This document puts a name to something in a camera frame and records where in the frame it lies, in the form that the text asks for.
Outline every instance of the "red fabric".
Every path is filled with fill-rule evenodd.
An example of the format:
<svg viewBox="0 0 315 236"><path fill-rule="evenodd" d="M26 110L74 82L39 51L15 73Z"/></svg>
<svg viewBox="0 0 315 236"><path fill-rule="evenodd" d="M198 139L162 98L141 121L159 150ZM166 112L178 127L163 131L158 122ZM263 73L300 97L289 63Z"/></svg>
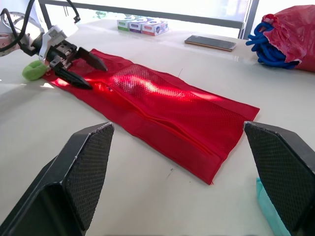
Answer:
<svg viewBox="0 0 315 236"><path fill-rule="evenodd" d="M81 59L70 70L84 76L93 90L75 88L53 74L45 79L211 184L240 139L244 121L253 120L259 109L124 58L92 53L105 62L107 72Z"/></svg>
<svg viewBox="0 0 315 236"><path fill-rule="evenodd" d="M262 21L274 27L264 35L286 56L285 62L296 60L295 69L315 72L315 5L293 6Z"/></svg>

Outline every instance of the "white box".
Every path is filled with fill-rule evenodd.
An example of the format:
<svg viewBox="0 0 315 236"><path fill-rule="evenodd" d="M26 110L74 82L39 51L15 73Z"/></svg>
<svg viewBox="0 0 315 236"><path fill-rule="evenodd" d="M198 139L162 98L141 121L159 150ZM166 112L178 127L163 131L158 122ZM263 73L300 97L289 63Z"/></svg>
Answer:
<svg viewBox="0 0 315 236"><path fill-rule="evenodd" d="M142 32L142 25L145 24L148 21L153 20L152 18L142 17L139 19L136 19L134 21L129 22L129 30L136 33Z"/></svg>
<svg viewBox="0 0 315 236"><path fill-rule="evenodd" d="M129 22L136 20L137 16L129 16L123 19L117 20L117 27L119 30L129 31Z"/></svg>
<svg viewBox="0 0 315 236"><path fill-rule="evenodd" d="M142 33L156 36L168 31L166 21L152 20L142 25Z"/></svg>

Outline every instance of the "cable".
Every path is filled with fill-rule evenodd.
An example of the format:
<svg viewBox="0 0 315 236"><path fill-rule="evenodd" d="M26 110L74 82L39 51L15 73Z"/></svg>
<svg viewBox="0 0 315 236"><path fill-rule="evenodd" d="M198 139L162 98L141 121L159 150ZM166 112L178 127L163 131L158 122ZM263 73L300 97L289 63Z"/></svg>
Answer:
<svg viewBox="0 0 315 236"><path fill-rule="evenodd" d="M5 47L3 47L3 48L0 48L0 53L1 53L1 52L4 52L4 51L6 51L6 50L8 50L8 49L10 49L10 48L12 48L12 47L14 47L14 46L15 46L16 44L18 44L18 43L21 41L21 39L24 37L25 31L26 31L26 26L27 26L28 21L29 21L29 17L30 17L30 14L31 14L31 10L32 10L32 6L33 6L33 4L34 4L34 1L35 1L35 0L30 0L30 2L29 2L29 4L28 4L28 7L26 8L23 26L22 26L22 29L21 29L21 32L20 32L19 36L16 37L15 40L14 40L12 43L10 43L9 45L7 45L7 46L5 46ZM10 13L9 13L8 9L4 8L4 9L2 10L2 12L1 12L0 15L2 15L2 14L6 14L6 16L8 17L8 21L9 21L10 27L11 27L12 32L13 32L13 34L14 34L14 32L16 32L16 30L15 30L15 27L14 27L14 25L13 25L13 22L12 22L12 19L11 19L11 17L10 17Z"/></svg>
<svg viewBox="0 0 315 236"><path fill-rule="evenodd" d="M23 26L22 26L22 29L21 29L21 32L19 35L17 35L17 32L15 30L15 27L14 27L14 24L12 22L12 19L11 19L11 16L10 16L10 12L8 11L8 9L4 8L1 12L0 15L2 14L6 14L7 16L7 19L8 19L8 22L10 24L10 27L11 27L11 30L13 32L13 35L15 37L14 41L12 43L10 43L9 45L3 47L3 48L0 48L0 53L1 52L4 52L12 47L14 47L16 44L19 44L19 46L21 48L23 48L23 44L21 43L21 39L24 37L25 35L25 31L26 31L26 27L27 27L27 24L29 22L29 18L30 18L30 14L31 14L31 10L32 10L32 7L33 7L33 4L34 4L35 0L30 0L29 1L29 4L26 8L26 12L25 12L25 16L24 16L24 22L23 22ZM67 0L67 2L70 4L70 6L72 7L74 13L75 13L75 17L74 17L74 22L77 23L80 21L80 15L79 15L79 12L77 11L76 7L73 5L73 3L71 2L71 0Z"/></svg>
<svg viewBox="0 0 315 236"><path fill-rule="evenodd" d="M73 3L70 0L67 0L67 2L70 4L70 6L72 7L74 13L75 13L75 17L74 17L74 22L77 23L81 20L79 12L77 10L77 8L73 5Z"/></svg>

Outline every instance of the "white table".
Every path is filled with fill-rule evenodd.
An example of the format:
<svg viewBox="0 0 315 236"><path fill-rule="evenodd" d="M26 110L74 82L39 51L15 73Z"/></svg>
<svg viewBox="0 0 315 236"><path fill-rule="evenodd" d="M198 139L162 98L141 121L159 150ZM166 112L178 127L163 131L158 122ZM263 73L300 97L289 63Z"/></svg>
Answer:
<svg viewBox="0 0 315 236"><path fill-rule="evenodd" d="M81 25L69 41L260 107L256 121L296 131L315 148L314 74L261 66L238 39L226 39L238 43L232 53L185 45L193 33L151 37L118 31L114 21L104 20ZM26 85L22 69L35 59L22 51L0 59L0 222L72 133L107 121L44 80ZM256 201L257 176L244 135L208 186L116 125L87 235L270 236Z"/></svg>

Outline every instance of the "red mesh bag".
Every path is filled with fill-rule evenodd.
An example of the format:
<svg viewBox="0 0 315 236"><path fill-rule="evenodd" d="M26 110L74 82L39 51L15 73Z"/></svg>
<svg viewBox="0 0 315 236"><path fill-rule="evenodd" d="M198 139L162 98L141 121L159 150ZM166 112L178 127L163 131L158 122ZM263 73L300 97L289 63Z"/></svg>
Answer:
<svg viewBox="0 0 315 236"><path fill-rule="evenodd" d="M211 184L259 109L186 84L124 58L101 53L107 72L79 59L71 71L84 76L93 90L75 88L55 75L45 79L74 94L131 135Z"/></svg>

